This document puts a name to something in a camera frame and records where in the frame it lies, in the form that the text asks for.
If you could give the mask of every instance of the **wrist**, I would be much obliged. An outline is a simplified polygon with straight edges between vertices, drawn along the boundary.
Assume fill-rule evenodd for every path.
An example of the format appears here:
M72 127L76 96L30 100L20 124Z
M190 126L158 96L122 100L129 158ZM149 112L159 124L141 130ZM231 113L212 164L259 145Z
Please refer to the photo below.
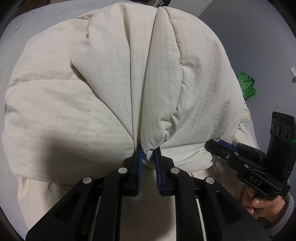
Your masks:
M265 216L265 219L267 219L272 225L275 225L284 215L287 204L284 199L280 199L276 207L273 209L272 213Z

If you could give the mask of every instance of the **gray wall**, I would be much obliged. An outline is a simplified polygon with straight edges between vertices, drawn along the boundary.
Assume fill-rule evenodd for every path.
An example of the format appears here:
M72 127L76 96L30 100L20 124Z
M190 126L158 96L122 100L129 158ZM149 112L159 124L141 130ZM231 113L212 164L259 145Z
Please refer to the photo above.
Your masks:
M296 38L267 0L214 0L199 17L219 37L236 74L255 79L257 93L247 100L257 143L267 151L271 114L296 117ZM290 193L296 198L296 168Z

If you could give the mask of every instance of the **white comforter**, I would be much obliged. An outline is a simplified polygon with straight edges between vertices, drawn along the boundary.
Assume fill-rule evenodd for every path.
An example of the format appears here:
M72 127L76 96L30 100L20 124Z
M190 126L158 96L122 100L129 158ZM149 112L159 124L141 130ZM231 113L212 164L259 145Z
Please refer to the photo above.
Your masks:
M74 184L119 167L141 143L209 168L244 100L217 36L169 7L118 3L30 39L6 92L3 146L17 176Z

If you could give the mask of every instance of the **silver screw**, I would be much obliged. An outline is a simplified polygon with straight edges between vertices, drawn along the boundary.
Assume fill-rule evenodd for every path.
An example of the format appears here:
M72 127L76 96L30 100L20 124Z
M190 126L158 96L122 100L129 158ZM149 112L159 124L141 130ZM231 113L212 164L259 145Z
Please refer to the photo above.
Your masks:
M180 172L180 169L179 168L176 168L176 167L173 167L171 170L170 170L171 173L173 174L178 174Z
M119 172L120 174L125 174L125 173L128 172L128 170L127 170L125 167L121 167L121 168L118 169L118 172Z
M215 182L215 179L212 178L212 177L207 177L207 178L205 179L205 181L206 181L208 184L213 184L213 183Z
M84 184L89 184L92 181L92 178L91 177L85 177L82 181L83 181Z

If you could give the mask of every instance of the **green plastic bag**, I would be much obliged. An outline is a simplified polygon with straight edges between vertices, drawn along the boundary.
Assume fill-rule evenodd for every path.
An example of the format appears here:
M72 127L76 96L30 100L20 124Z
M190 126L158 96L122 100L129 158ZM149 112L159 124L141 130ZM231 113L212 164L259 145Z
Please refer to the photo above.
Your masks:
M242 72L237 76L239 85L242 89L242 95L244 99L250 98L256 94L256 90L253 88L254 79L251 76L248 76L247 73Z

